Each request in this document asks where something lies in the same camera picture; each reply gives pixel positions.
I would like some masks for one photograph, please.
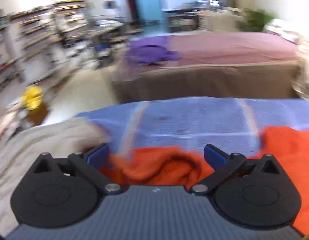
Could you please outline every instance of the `metal screw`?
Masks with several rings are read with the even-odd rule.
[[[204,184],[197,184],[192,187],[192,190],[196,193],[203,193],[208,191],[208,187]]]
[[[116,183],[107,184],[104,188],[108,192],[116,192],[120,190],[120,186]]]

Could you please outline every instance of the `green plant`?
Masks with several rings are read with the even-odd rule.
[[[262,32],[264,26],[269,23],[275,15],[258,9],[256,11],[245,9],[243,22],[240,22],[240,30],[242,32]]]

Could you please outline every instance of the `blue cloth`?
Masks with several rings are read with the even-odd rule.
[[[259,136],[268,125],[309,129],[309,100],[178,98],[110,106],[79,116],[108,131],[112,153],[120,152],[122,145],[179,145],[204,154],[210,143],[228,154],[253,156],[262,147]]]
[[[157,36],[130,42],[126,57],[129,62],[151,64],[181,59],[177,52],[167,49],[168,37]]]

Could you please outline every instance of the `pillow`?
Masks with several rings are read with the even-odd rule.
[[[271,33],[284,38],[287,41],[293,42],[299,45],[303,35],[301,35],[295,27],[290,23],[280,19],[273,19],[265,25],[263,29],[264,33]]]

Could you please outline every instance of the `blue gripper pad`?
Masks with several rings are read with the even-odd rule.
[[[228,154],[222,150],[207,144],[204,149],[205,161],[216,171],[228,163]]]
[[[90,150],[87,154],[87,163],[99,170],[99,168],[105,164],[109,158],[109,146],[106,143],[103,143],[99,147],[95,147]]]

